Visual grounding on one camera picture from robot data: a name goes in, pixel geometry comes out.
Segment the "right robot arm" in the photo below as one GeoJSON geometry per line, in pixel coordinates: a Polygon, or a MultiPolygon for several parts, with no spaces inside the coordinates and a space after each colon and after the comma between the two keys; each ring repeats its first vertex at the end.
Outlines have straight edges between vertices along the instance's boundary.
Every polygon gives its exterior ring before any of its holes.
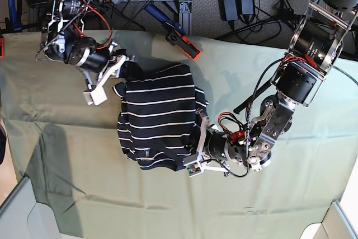
{"type": "Polygon", "coordinates": [[[42,41],[36,53],[37,61],[64,63],[75,67],[84,77],[87,88],[95,83],[91,74],[101,80],[105,72],[115,65],[115,58],[122,51],[115,50],[118,43],[113,39],[113,29],[95,8],[94,0],[53,0],[52,8],[43,24],[42,41]],[[93,12],[100,18],[109,37],[97,42],[84,33],[84,18],[93,12]]]}

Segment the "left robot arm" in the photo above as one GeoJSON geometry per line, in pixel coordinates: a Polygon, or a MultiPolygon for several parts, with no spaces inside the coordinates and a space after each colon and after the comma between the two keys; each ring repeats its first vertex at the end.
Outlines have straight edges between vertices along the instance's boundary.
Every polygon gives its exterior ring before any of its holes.
{"type": "Polygon", "coordinates": [[[198,110],[200,139],[196,153],[184,159],[189,176],[205,171],[232,174],[230,163],[258,172],[271,162],[278,137],[291,127],[295,107],[308,107],[343,49],[357,20],[357,0],[308,0],[307,10],[285,55],[274,62],[268,81],[259,79],[253,94],[219,125],[198,110]]]}

